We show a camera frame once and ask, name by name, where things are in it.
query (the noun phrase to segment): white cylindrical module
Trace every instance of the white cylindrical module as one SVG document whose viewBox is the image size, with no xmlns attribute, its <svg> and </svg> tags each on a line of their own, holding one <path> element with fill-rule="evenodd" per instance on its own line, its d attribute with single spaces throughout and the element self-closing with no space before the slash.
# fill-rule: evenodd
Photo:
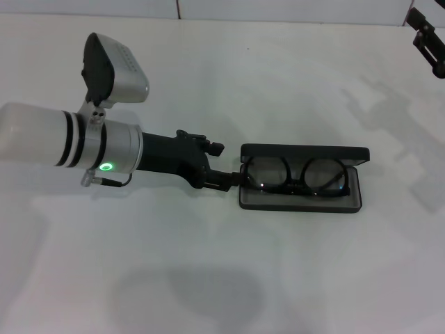
<svg viewBox="0 0 445 334">
<path fill-rule="evenodd" d="M 6 104 L 0 109 L 0 160 L 56 165 L 65 151 L 67 117 L 63 111 Z"/>
<path fill-rule="evenodd" d="M 138 125 L 112 120 L 105 120 L 105 126 L 107 139 L 101 166 L 108 166 L 106 170 L 111 172 L 132 173 L 143 151 L 142 130 Z"/>
</svg>

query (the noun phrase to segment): black clamp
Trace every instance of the black clamp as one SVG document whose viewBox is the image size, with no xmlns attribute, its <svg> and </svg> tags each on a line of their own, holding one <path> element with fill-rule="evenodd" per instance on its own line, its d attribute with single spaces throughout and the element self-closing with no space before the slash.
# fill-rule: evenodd
<svg viewBox="0 0 445 334">
<path fill-rule="evenodd" d="M 445 6 L 444 0 L 436 2 Z M 407 23 L 418 31 L 413 44 L 432 66 L 432 73 L 439 79 L 445 78 L 445 45 L 435 34 L 435 27 L 414 7 L 407 16 Z"/>
<path fill-rule="evenodd" d="M 197 168 L 192 178 L 185 177 L 189 183 L 195 188 L 210 188 L 220 191 L 229 191 L 232 186 L 238 186 L 241 180 L 239 173 L 224 173 L 218 170 L 210 169 L 208 159 L 205 155 L 211 155 L 212 157 L 219 157 L 223 153 L 224 145 L 220 143 L 212 143 L 206 136 L 201 134 L 188 134 L 184 130 L 176 131 L 177 138 L 180 140 L 189 141 L 192 140 L 196 146 L 202 151 L 199 159 L 193 159 L 189 161 L 189 166 L 193 166 L 196 163 L 201 168 Z"/>
</svg>

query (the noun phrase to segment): metal bracket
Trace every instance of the metal bracket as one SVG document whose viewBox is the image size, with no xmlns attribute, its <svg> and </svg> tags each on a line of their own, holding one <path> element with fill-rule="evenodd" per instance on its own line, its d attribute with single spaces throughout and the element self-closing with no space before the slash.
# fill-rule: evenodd
<svg viewBox="0 0 445 334">
<path fill-rule="evenodd" d="M 90 168 L 94 164 L 99 153 L 102 127 L 104 126 L 106 112 L 103 108 L 96 107 L 92 102 L 84 101 L 78 114 L 82 116 L 83 124 L 85 126 L 85 141 L 78 166 L 86 167 L 85 174 L 83 174 L 81 180 L 81 185 L 88 187 L 95 181 L 96 171 Z"/>
<path fill-rule="evenodd" d="M 441 6 L 445 1 L 437 1 Z M 432 73 L 439 79 L 445 78 L 445 45 L 435 34 L 433 27 L 415 7 L 408 12 L 407 23 L 417 30 L 414 46 L 432 67 Z"/>
</svg>

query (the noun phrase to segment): white wall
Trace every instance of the white wall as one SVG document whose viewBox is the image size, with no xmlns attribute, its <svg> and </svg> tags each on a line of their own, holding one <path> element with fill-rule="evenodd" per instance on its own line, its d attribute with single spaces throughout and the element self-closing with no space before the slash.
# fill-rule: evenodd
<svg viewBox="0 0 445 334">
<path fill-rule="evenodd" d="M 426 19 L 433 26 L 445 26 L 445 9 L 443 9 L 434 0 L 416 0 L 414 7 L 426 16 Z"/>
<path fill-rule="evenodd" d="M 1 0 L 0 12 L 177 18 L 175 0 Z"/>
<path fill-rule="evenodd" d="M 422 1 L 437 12 L 434 0 Z M 410 4 L 411 0 L 179 0 L 184 19 L 388 25 L 401 25 Z M 0 12 L 178 17 L 176 0 L 3 0 Z"/>
<path fill-rule="evenodd" d="M 186 19 L 324 22 L 354 24 L 403 23 L 410 0 L 181 0 Z"/>
</svg>

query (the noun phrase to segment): black mount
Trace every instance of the black mount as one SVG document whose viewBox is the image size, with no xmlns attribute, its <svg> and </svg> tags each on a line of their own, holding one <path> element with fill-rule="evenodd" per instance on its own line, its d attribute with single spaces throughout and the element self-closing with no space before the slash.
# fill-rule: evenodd
<svg viewBox="0 0 445 334">
<path fill-rule="evenodd" d="M 206 136 L 176 131 L 176 137 L 143 133 L 144 149 L 138 170 L 175 174 L 196 189 L 229 191 L 240 183 L 239 173 L 212 170 L 208 155 L 219 157 L 224 145 L 212 143 Z"/>
<path fill-rule="evenodd" d="M 445 0 L 435 0 L 445 8 Z M 416 8 L 411 8 L 407 23 L 417 30 L 414 46 L 432 66 L 432 73 L 439 79 L 445 78 L 445 45 L 435 34 L 433 27 Z"/>
</svg>

